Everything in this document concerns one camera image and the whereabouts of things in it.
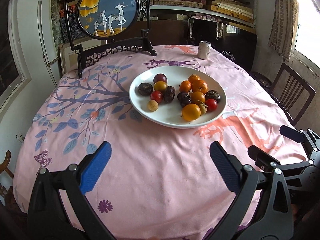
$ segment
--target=electrical outlet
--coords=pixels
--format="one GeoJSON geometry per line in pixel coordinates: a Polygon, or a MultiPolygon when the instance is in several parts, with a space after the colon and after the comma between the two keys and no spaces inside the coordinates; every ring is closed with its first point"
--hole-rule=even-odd
{"type": "Polygon", "coordinates": [[[24,136],[22,135],[22,132],[20,132],[18,135],[17,135],[17,138],[21,143],[23,143],[24,141],[24,136]]]}

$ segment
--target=dark purple fruit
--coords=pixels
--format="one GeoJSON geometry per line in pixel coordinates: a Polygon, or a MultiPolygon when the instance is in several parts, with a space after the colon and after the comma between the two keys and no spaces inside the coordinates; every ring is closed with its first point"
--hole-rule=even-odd
{"type": "Polygon", "coordinates": [[[188,93],[185,92],[180,92],[177,96],[178,101],[181,102],[183,100],[183,98],[190,98],[188,93]]]}
{"type": "Polygon", "coordinates": [[[183,98],[180,102],[180,106],[184,108],[186,105],[191,104],[190,98],[183,98]]]}
{"type": "Polygon", "coordinates": [[[166,87],[163,93],[163,101],[165,103],[171,103],[174,99],[174,96],[176,95],[176,90],[172,86],[166,87]]]}
{"type": "Polygon", "coordinates": [[[205,100],[207,101],[208,99],[214,99],[217,101],[217,103],[220,101],[220,95],[216,90],[209,90],[205,94],[205,100]]]}
{"type": "Polygon", "coordinates": [[[167,80],[167,77],[164,74],[157,74],[153,78],[153,82],[154,82],[154,84],[156,84],[158,81],[167,82],[168,80],[167,80]]]}
{"type": "Polygon", "coordinates": [[[149,83],[141,83],[138,86],[138,92],[143,96],[150,96],[153,92],[153,86],[149,83]]]}

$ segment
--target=wooden armrest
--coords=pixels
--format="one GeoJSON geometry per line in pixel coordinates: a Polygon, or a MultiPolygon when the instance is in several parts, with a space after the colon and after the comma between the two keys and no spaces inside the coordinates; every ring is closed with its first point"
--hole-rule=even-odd
{"type": "Polygon", "coordinates": [[[5,171],[8,175],[13,178],[13,173],[8,169],[8,165],[11,159],[11,152],[7,151],[5,154],[4,161],[0,164],[0,174],[5,171]]]}

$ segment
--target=red cherry tomato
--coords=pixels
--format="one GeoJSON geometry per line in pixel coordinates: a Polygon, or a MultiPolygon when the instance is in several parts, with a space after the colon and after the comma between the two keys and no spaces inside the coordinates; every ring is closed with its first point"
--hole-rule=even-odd
{"type": "Polygon", "coordinates": [[[214,111],[218,107],[217,101],[212,98],[208,99],[205,104],[208,106],[208,111],[214,111]]]}
{"type": "Polygon", "coordinates": [[[163,94],[160,91],[153,91],[150,95],[150,99],[157,101],[159,104],[163,100],[163,94]]]}

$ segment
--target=white plate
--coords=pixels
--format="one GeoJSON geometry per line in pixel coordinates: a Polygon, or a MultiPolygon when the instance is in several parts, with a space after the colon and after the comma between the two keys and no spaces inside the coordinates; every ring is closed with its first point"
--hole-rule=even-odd
{"type": "Polygon", "coordinates": [[[145,118],[167,127],[180,129],[199,127],[213,122],[222,115],[227,105],[226,93],[217,81],[199,70],[182,66],[156,67],[143,72],[132,81],[129,89],[129,97],[133,107],[145,118]],[[154,85],[153,77],[159,73],[162,73],[167,77],[168,86],[175,88],[176,95],[170,104],[161,102],[158,110],[151,112],[147,108],[150,97],[140,95],[138,93],[138,86],[143,82],[154,85]],[[198,119],[187,122],[181,117],[182,108],[177,99],[177,95],[179,94],[179,85],[181,82],[188,80],[188,77],[192,74],[198,75],[201,79],[206,81],[209,90],[216,90],[220,94],[220,102],[218,103],[218,108],[215,111],[207,112],[206,114],[201,115],[198,119]]]}

